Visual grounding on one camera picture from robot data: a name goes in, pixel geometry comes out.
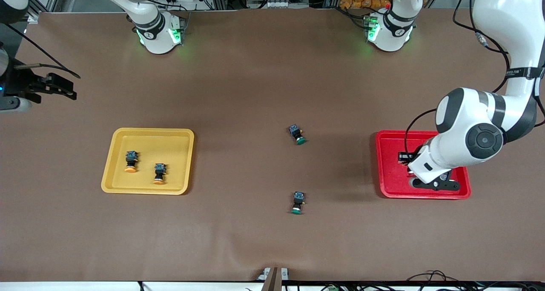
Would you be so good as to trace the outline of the yellow plastic tray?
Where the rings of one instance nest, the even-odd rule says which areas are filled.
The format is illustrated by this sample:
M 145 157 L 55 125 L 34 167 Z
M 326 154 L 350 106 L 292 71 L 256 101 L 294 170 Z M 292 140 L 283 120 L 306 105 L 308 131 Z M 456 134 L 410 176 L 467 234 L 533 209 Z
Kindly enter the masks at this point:
M 195 135 L 189 129 L 119 128 L 112 136 L 101 181 L 112 194 L 181 195 L 189 188 Z M 138 152 L 135 173 L 124 171 L 125 154 Z M 165 183 L 153 184 L 156 163 L 166 165 Z

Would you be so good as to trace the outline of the red plastic tray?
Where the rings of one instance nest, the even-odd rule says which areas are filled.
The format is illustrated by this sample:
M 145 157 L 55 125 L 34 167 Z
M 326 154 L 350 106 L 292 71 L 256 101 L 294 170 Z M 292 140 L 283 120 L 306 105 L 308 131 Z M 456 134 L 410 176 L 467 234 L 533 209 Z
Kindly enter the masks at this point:
M 405 165 L 399 164 L 398 152 L 407 149 L 414 151 L 426 140 L 436 136 L 434 131 L 383 130 L 375 135 L 376 161 L 378 164 L 378 184 L 380 192 L 395 199 L 426 199 L 426 200 L 465 200 L 471 196 L 471 186 L 466 168 L 452 170 L 451 179 L 458 181 L 461 188 L 458 191 L 434 191 L 413 188 L 409 180 L 413 177 Z

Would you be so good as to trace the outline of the green push button switch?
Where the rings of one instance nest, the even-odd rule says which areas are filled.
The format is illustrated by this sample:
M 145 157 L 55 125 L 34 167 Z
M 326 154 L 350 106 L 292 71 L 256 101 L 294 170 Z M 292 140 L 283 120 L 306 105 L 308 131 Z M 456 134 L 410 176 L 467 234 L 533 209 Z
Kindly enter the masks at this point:
M 293 124 L 292 126 L 290 126 L 288 128 L 288 132 L 290 133 L 292 138 L 294 138 L 296 145 L 300 146 L 307 142 L 307 139 L 302 135 L 302 130 L 298 125 Z
M 294 215 L 302 214 L 302 206 L 305 204 L 305 193 L 296 191 L 293 194 L 293 205 L 291 213 Z

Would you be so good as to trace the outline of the white power strip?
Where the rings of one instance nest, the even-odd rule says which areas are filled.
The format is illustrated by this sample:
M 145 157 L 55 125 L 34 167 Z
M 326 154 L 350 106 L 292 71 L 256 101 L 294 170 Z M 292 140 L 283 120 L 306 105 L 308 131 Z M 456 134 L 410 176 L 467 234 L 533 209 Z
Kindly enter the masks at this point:
M 308 0 L 269 0 L 261 6 L 263 1 L 249 0 L 247 7 L 250 9 L 304 9 L 308 8 Z

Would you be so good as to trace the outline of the brown table cover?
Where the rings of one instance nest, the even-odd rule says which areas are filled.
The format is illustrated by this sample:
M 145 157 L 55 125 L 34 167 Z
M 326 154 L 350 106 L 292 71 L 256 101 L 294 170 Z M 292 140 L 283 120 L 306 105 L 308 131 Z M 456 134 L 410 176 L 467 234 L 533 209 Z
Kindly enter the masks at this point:
M 545 280 L 545 126 L 469 167 L 466 200 L 379 194 L 376 132 L 504 76 L 449 10 L 421 12 L 395 53 L 332 9 L 193 13 L 162 56 L 121 13 L 43 14 L 26 33 L 80 79 L 76 101 L 0 114 L 0 281 Z M 193 130 L 185 194 L 101 190 L 122 127 Z

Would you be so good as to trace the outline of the metal table bracket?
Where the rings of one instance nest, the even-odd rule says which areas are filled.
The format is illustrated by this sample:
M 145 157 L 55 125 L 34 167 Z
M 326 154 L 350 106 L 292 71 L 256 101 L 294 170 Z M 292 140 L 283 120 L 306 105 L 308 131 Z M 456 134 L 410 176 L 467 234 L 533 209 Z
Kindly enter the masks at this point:
M 259 274 L 256 281 L 263 282 L 261 291 L 288 291 L 285 282 L 289 280 L 289 269 L 267 267 Z

